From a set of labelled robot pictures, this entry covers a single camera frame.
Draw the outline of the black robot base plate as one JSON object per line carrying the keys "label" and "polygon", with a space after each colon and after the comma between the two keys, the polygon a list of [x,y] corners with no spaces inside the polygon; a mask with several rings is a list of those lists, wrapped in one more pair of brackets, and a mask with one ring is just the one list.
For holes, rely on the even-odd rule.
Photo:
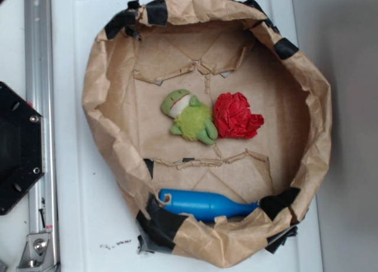
{"label": "black robot base plate", "polygon": [[8,214],[43,175],[42,117],[1,83],[1,215]]}

